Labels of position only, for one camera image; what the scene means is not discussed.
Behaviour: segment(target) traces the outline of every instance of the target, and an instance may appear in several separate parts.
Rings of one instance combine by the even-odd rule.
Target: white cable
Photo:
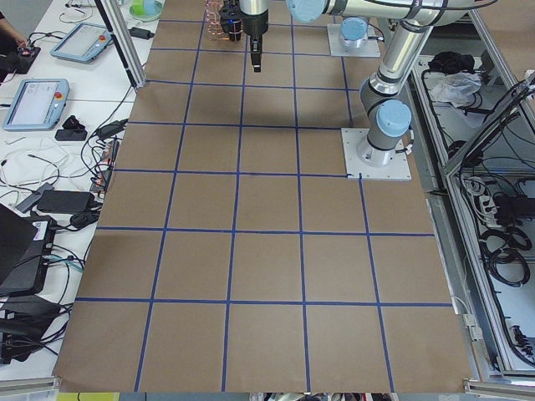
[[[459,298],[459,297],[457,297],[455,295],[452,295],[451,299],[455,299],[458,302],[460,302],[461,305],[465,308],[466,313],[470,313],[471,315],[473,315],[473,313],[471,312],[471,309],[468,307],[468,305],[466,305],[466,302],[464,302],[461,298]]]

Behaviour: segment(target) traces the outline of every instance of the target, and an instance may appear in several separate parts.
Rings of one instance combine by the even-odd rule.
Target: touchscreen display
[[[82,57],[88,52],[89,48],[94,45],[99,36],[104,35],[105,32],[106,29],[102,27],[82,25],[57,49],[57,51]]]
[[[43,124],[50,110],[58,82],[28,82],[24,85],[10,123],[13,125]]]

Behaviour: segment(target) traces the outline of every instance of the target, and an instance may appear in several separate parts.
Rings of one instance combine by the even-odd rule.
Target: table
[[[65,13],[67,8],[65,1],[53,0],[50,8],[43,16],[36,32],[51,32],[60,30],[68,32],[74,27],[72,23],[62,23],[59,15]],[[88,23],[102,23],[102,19],[96,8],[93,9],[93,16],[87,20]],[[154,32],[157,21],[152,23],[140,23],[131,18],[128,14],[128,4],[121,8],[129,28],[134,25],[140,28],[149,29]],[[147,59],[152,40],[133,38],[135,48],[138,51],[140,60],[144,63]],[[65,78],[69,81],[70,94],[62,113],[58,126],[49,131],[28,131],[28,132],[7,132],[0,129],[0,159],[7,159],[8,162],[3,168],[3,173],[11,184],[36,178],[39,179],[43,172],[44,163],[27,157],[27,154],[34,154],[50,161],[64,160],[61,164],[62,175],[75,175],[77,171],[84,168],[80,159],[80,151],[83,142],[56,142],[54,134],[57,128],[71,115],[74,114],[81,124],[86,126],[88,132],[93,132],[110,113],[119,107],[110,121],[116,119],[126,119],[130,115],[135,91],[131,90],[125,98],[125,102],[120,105],[120,101],[125,97],[130,87],[130,82],[123,70],[122,63],[113,46],[106,49],[96,60],[89,64],[81,64],[60,60],[50,56],[50,49],[57,43],[56,39],[46,38],[38,41],[38,46],[42,48],[41,54],[36,59],[34,65],[26,75],[8,76],[12,79],[0,86],[0,101],[9,103],[23,79],[30,78]],[[0,109],[0,119],[3,120],[8,109]],[[84,151],[84,159],[91,158],[89,149]],[[54,185],[57,190],[88,190],[90,187],[90,175],[74,178],[72,180],[60,179]],[[0,196],[9,192],[9,188],[0,187]],[[15,203],[16,194],[4,196],[0,201],[6,205]],[[59,224],[67,224],[69,215],[51,215]],[[59,231],[56,233],[54,244],[69,248],[78,256],[82,257],[94,234],[95,225],[86,227],[80,232]],[[54,250],[59,255],[67,255],[66,252]],[[62,303],[73,302],[78,290],[81,273],[75,269],[70,269],[69,284]],[[67,281],[67,270],[65,265],[51,266],[48,269],[47,279],[44,289],[39,296],[51,302],[57,302]],[[55,332],[60,328],[67,318],[65,316],[54,320],[48,333]],[[51,348],[58,351],[62,342],[52,344]],[[27,361],[20,363],[12,361],[10,365],[0,367],[0,380],[43,378],[52,374],[52,369],[57,357],[47,350],[40,350],[31,354]]]

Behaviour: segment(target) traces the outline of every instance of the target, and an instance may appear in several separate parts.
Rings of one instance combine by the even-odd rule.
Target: plastic bag
[[[472,96],[482,86],[478,74],[458,73],[445,76],[429,93],[435,102],[451,103],[454,107],[473,103]]]

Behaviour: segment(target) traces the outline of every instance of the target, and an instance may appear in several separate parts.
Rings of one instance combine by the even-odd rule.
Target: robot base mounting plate
[[[331,49],[331,56],[341,57],[362,57],[362,58],[378,58],[381,55],[377,40],[368,39],[361,48],[345,48],[339,41],[340,37],[339,23],[330,23],[327,25],[327,33],[329,35],[329,47]],[[373,27],[368,26],[368,36],[376,36]]]
[[[357,145],[368,134],[368,129],[342,128],[342,141],[344,143],[345,172],[350,180],[410,180],[409,163],[405,153],[396,153],[390,163],[385,167],[367,165],[357,156]],[[397,150],[404,148],[398,142]]]

